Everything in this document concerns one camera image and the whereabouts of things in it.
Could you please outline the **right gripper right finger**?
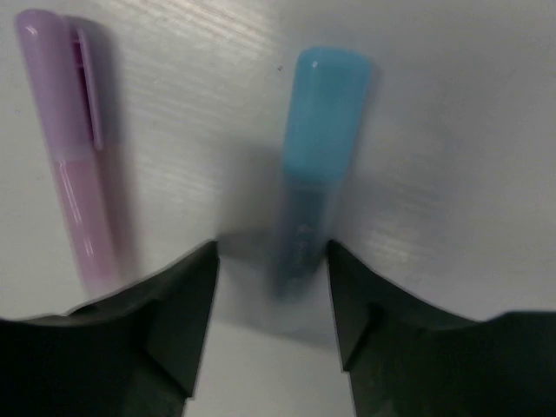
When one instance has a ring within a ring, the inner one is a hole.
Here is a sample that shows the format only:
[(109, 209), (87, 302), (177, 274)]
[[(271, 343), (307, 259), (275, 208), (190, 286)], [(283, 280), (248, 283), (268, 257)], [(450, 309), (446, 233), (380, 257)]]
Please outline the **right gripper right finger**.
[(552, 416), (555, 315), (473, 321), (327, 247), (334, 324), (359, 416)]

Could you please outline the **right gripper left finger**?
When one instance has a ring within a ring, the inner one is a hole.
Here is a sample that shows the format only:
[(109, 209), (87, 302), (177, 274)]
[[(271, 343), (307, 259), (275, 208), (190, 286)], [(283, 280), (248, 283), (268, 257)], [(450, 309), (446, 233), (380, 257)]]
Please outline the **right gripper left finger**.
[(218, 277), (206, 242), (150, 278), (62, 315), (1, 322), (4, 416), (180, 416)]

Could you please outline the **blue highlighter pen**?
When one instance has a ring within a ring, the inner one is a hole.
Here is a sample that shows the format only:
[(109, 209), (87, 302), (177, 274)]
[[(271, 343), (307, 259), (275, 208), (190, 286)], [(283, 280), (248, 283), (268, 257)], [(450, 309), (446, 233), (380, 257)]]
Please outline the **blue highlighter pen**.
[(312, 47), (297, 59), (266, 267), (273, 329), (297, 330), (312, 316), (315, 275), (353, 160), (371, 73), (370, 61), (350, 50)]

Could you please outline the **purple highlighter pen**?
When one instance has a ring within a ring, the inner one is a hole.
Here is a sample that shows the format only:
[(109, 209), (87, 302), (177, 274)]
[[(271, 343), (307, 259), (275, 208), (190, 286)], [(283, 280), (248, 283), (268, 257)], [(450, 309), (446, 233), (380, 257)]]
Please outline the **purple highlighter pen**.
[(88, 294), (102, 297), (122, 281), (100, 173), (103, 133), (90, 44), (82, 27), (51, 11), (24, 10), (15, 25), (77, 270)]

